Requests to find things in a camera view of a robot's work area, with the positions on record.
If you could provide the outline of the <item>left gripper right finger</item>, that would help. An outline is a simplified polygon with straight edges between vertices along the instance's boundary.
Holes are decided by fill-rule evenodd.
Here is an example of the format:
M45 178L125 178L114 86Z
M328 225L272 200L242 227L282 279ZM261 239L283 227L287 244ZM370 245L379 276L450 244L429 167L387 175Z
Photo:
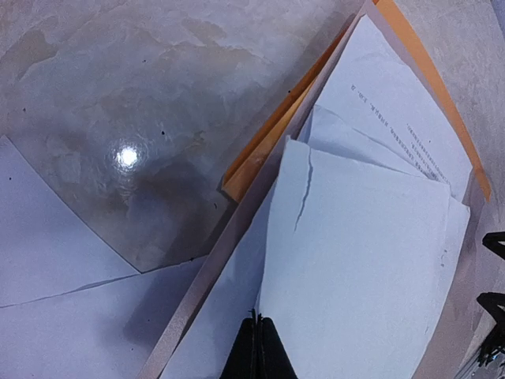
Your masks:
M297 379L273 320L269 317L259 317L258 326L259 378Z

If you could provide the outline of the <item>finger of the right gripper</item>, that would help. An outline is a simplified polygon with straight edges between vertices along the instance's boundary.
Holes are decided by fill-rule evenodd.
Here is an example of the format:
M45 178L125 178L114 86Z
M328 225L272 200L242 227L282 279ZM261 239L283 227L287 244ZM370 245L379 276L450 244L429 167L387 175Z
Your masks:
M482 239L482 245L505 260L505 232L489 232Z
M504 327L504 294L496 292L481 293L477 297L477 302L492 316L499 328Z

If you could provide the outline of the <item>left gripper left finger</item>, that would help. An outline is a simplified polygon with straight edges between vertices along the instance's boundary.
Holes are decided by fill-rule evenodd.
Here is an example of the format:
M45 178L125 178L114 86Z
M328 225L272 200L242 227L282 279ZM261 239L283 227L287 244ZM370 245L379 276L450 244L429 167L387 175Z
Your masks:
M256 319L244 319L236 335L220 379L257 378Z

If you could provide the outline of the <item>orange folder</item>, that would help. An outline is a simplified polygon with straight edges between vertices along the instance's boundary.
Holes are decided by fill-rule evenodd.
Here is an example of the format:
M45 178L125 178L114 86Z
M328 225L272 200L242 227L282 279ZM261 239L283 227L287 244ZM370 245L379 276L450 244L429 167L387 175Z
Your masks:
M458 138L469 156L485 199L489 200L492 194L492 187L485 174L481 159L475 149L465 123L462 120L462 116L458 112L443 79L439 75L433 60L431 60L431 57L425 50L421 39L394 1L374 1L373 4L380 11L395 35L410 53L410 56L421 70L421 73L427 79L428 84L434 91L434 96L439 101L443 112L454 131L457 133ZM288 96L263 126L260 127L255 136L227 169L223 176L222 190L231 199L240 202L245 196L272 150L277 145L279 138L291 123L292 118L301 107L301 104L305 100L305 97L309 93L318 75L334 53L348 29L347 26L344 27L335 37L326 51L290 91Z

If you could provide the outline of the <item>printed white paper sheet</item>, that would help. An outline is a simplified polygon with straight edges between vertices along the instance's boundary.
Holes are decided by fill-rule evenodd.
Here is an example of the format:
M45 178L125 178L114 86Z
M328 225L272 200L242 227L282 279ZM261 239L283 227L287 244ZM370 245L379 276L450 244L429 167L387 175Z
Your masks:
M350 35L316 105L388 147L462 200L472 164L456 132L368 15Z

